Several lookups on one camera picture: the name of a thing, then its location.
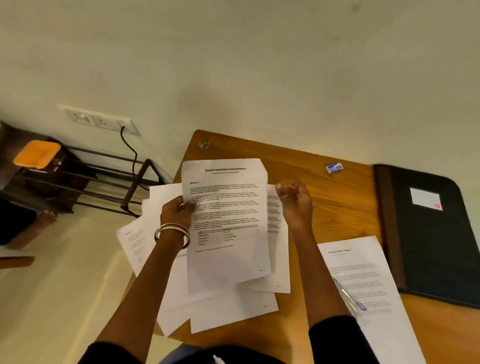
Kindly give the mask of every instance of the black folder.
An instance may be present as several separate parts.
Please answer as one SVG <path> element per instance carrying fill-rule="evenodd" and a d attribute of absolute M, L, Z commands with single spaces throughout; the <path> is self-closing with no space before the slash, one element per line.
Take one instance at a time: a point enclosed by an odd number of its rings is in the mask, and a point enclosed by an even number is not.
<path fill-rule="evenodd" d="M 400 292 L 480 308 L 480 254 L 451 179 L 374 165 L 385 255 Z"/>

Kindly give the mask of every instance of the document title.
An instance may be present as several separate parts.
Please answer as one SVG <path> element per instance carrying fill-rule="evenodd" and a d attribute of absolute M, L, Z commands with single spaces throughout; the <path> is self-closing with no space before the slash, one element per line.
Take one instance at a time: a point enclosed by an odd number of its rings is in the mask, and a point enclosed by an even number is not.
<path fill-rule="evenodd" d="M 216 170 L 246 170 L 246 168 L 215 168 L 213 170 L 205 170 L 205 172 L 213 172 Z"/>
<path fill-rule="evenodd" d="M 334 251 L 328 251 L 329 253 L 341 253 L 341 252 L 350 252 L 351 249 L 342 249 L 342 250 L 334 250 Z"/>

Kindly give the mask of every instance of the pen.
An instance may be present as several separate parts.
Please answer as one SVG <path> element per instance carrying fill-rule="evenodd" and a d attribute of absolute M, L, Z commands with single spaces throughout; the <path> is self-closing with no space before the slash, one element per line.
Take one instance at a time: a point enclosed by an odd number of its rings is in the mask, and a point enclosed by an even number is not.
<path fill-rule="evenodd" d="M 367 308 L 364 305 L 362 305 L 360 302 L 358 302 L 353 296 L 351 296 L 347 292 L 347 290 L 343 288 L 343 286 L 340 284 L 338 280 L 333 278 L 333 282 L 335 283 L 335 286 L 338 289 L 340 296 L 345 302 L 345 306 L 347 306 L 347 309 L 350 311 L 352 316 L 357 317 L 357 315 L 360 314 L 357 308 L 359 308 L 362 311 L 367 311 Z"/>

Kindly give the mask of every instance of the person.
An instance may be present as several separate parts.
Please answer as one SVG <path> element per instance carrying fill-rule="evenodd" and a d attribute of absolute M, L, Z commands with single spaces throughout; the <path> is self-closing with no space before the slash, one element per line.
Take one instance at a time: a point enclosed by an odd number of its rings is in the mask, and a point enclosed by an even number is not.
<path fill-rule="evenodd" d="M 350 316 L 330 276 L 312 230 L 312 199 L 305 185 L 292 181 L 276 185 L 289 232 L 297 247 L 305 296 L 309 337 L 315 363 L 378 363 L 357 321 Z M 162 208 L 162 224 L 190 227 L 195 202 L 182 196 Z M 173 260 L 183 246 L 183 233 L 163 230 L 130 291 L 91 344 L 80 364 L 145 363 L 156 316 Z M 269 355 L 239 346 L 197 348 L 181 345 L 162 364 L 281 364 Z"/>

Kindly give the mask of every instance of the power socket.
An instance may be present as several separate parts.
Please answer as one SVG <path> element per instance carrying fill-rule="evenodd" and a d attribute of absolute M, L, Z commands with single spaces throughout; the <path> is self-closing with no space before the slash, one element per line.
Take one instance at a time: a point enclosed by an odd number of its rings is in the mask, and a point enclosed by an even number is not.
<path fill-rule="evenodd" d="M 68 118 L 80 124 L 96 126 L 97 128 L 114 130 L 119 132 L 122 126 L 125 127 L 123 132 L 125 134 L 132 134 L 141 136 L 135 124 L 130 118 L 118 115 L 109 115 L 98 111 L 89 111 L 79 108 L 73 108 L 67 105 L 57 105 L 60 109 L 65 111 Z"/>

